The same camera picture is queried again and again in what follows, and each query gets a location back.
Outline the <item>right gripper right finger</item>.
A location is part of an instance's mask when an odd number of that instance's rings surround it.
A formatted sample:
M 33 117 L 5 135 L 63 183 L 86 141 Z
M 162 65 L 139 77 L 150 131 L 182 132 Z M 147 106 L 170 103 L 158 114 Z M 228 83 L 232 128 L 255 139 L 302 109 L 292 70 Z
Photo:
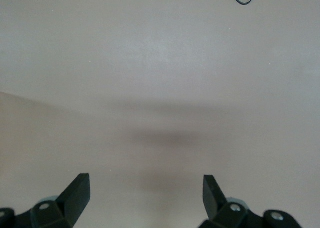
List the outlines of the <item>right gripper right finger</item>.
M 213 175 L 203 176 L 202 200 L 208 216 L 201 228 L 300 228 L 300 223 L 282 210 L 255 214 L 241 199 L 227 198 Z

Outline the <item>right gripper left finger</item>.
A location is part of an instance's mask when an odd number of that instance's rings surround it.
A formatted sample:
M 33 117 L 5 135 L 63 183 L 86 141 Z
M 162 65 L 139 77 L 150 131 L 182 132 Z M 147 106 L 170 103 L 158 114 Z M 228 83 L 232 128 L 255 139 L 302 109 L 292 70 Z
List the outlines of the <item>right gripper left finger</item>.
M 36 203 L 24 213 L 0 209 L 2 228 L 73 228 L 91 198 L 90 175 L 80 173 L 58 196 Z

